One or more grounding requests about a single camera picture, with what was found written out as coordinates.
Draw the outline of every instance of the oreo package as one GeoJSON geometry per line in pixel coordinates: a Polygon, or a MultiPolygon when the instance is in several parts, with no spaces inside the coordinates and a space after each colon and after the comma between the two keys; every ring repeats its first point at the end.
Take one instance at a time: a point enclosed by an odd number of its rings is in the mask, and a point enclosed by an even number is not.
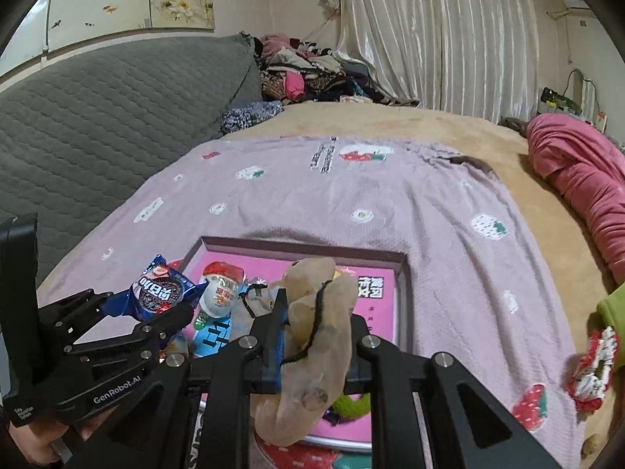
{"type": "Polygon", "coordinates": [[[148,321],[183,301],[195,308],[207,285],[195,285],[159,254],[129,289],[109,297],[102,312],[148,321]]]}

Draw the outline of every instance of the white curtain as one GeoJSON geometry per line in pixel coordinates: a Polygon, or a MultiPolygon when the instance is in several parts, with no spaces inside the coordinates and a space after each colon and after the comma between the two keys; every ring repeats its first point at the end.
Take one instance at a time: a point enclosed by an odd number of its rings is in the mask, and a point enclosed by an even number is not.
{"type": "Polygon", "coordinates": [[[497,122],[537,99],[532,0],[341,0],[337,55],[400,101],[497,122]]]}

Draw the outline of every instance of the bed headboard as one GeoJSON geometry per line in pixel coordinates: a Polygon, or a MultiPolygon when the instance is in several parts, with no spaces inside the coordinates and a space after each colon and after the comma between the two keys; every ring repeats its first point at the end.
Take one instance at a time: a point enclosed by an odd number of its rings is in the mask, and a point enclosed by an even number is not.
{"type": "Polygon", "coordinates": [[[40,284],[150,176],[261,99],[247,37],[120,43],[0,93],[0,220],[39,213],[40,284]]]}

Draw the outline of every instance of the tan bed sheet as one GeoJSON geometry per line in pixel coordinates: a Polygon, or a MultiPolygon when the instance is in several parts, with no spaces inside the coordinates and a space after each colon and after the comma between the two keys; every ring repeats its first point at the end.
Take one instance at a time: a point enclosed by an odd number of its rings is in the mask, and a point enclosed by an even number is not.
{"type": "MultiPolygon", "coordinates": [[[[532,172],[526,139],[478,118],[408,107],[331,102],[287,107],[273,119],[224,139],[295,135],[441,142],[488,162],[507,185],[538,241],[562,299],[577,350],[586,350],[590,314],[613,290],[613,280],[580,220],[532,172]]],[[[605,438],[614,407],[611,391],[604,406],[588,420],[587,436],[599,433],[605,438]]],[[[588,467],[594,458],[585,459],[582,467],[588,467]]]]}

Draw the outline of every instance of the bolt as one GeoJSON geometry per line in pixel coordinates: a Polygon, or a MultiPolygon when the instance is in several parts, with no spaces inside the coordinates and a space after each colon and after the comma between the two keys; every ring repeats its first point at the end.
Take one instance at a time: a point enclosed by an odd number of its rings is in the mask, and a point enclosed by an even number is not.
{"type": "Polygon", "coordinates": [[[436,362],[436,365],[440,365],[445,368],[454,365],[454,357],[449,353],[438,353],[434,357],[434,361],[436,362]]]}
{"type": "Polygon", "coordinates": [[[167,363],[167,366],[180,366],[184,363],[184,354],[172,353],[165,358],[165,363],[167,363]]]}
{"type": "Polygon", "coordinates": [[[239,346],[244,349],[251,349],[252,347],[256,347],[258,343],[258,339],[254,337],[254,335],[246,335],[245,337],[241,337],[239,339],[239,346]]]}
{"type": "Polygon", "coordinates": [[[382,341],[375,335],[365,335],[362,337],[360,342],[363,346],[368,347],[369,349],[375,349],[382,343],[382,341]]]}

